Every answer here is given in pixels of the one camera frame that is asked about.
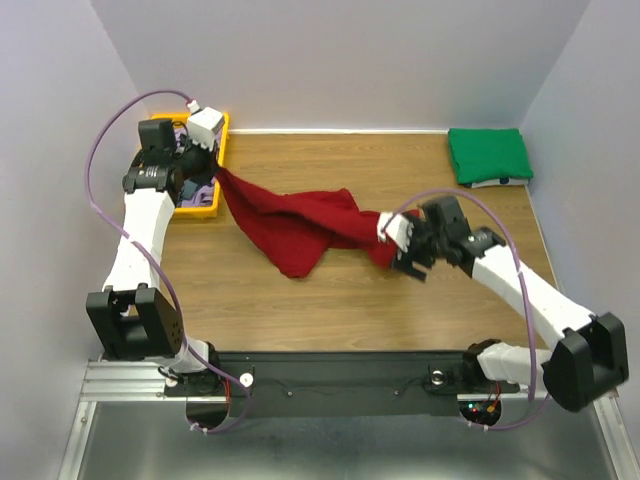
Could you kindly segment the red t shirt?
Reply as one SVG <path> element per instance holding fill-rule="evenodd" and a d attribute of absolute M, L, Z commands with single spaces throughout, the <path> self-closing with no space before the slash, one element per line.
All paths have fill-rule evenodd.
<path fill-rule="evenodd" d="M 362 210 L 347 189 L 275 194 L 221 167 L 227 206 L 249 240 L 288 278 L 308 276 L 329 249 L 361 250 L 388 270 L 397 246 L 380 240 L 377 211 Z"/>

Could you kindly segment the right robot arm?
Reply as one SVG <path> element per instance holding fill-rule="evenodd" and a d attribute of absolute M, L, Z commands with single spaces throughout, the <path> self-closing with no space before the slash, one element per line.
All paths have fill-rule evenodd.
<path fill-rule="evenodd" d="M 505 232 L 472 228 L 454 196 L 437 197 L 422 213 L 385 213 L 376 229 L 396 247 L 394 269 L 425 280 L 444 260 L 488 288 L 521 315 L 528 344 L 489 339 L 463 355 L 460 378 L 472 390 L 505 381 L 543 388 L 562 408 L 578 412 L 629 378 L 623 322 L 574 302 L 529 268 Z"/>

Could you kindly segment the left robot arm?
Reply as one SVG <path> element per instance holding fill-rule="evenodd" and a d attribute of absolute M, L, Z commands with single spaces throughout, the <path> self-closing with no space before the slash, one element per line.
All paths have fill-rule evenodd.
<path fill-rule="evenodd" d="M 154 363 L 199 393 L 215 392 L 223 371 L 214 347 L 185 332 L 177 294 L 161 268 L 165 237 L 184 184 L 211 178 L 225 114 L 204 108 L 185 118 L 139 122 L 140 148 L 122 179 L 124 220 L 114 263 L 86 311 L 109 360 Z"/>

